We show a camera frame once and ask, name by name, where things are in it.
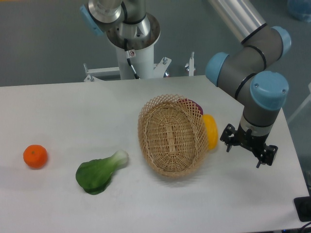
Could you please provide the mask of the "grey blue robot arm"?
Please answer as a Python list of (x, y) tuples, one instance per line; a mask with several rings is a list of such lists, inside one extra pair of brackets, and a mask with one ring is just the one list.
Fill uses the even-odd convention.
[[(248, 0), (213, 0), (211, 5), (242, 44), (231, 56), (215, 54), (206, 66), (206, 77), (243, 106), (238, 128), (227, 125), (220, 140), (227, 148), (251, 151), (259, 165), (271, 165), (277, 146), (266, 139), (283, 107), (289, 85), (267, 67), (291, 47), (291, 37), (281, 27), (270, 27)], [(147, 13), (143, 0), (90, 0), (80, 7), (86, 25), (96, 35), (106, 34), (115, 47), (120, 77), (162, 78), (168, 62), (154, 64), (154, 44), (160, 27)]]

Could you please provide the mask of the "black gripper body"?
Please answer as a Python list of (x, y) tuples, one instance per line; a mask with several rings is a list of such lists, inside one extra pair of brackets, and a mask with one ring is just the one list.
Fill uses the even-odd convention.
[(248, 129), (244, 131), (242, 128), (238, 128), (237, 141), (238, 146), (241, 146), (252, 152), (264, 151), (264, 145), (269, 134), (263, 136), (252, 135), (252, 130)]

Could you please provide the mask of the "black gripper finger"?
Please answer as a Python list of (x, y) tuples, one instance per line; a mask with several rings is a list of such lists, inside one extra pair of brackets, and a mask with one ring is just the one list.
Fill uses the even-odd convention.
[(220, 140), (227, 146), (226, 152), (230, 152), (233, 146), (237, 146), (237, 130), (231, 124), (227, 124), (222, 132)]
[(266, 145), (264, 144), (262, 147), (259, 149), (255, 150), (255, 155), (258, 159), (258, 163), (256, 165), (256, 168), (259, 168), (260, 165), (269, 165), (271, 166), (276, 153), (278, 151), (278, 147), (275, 145)]

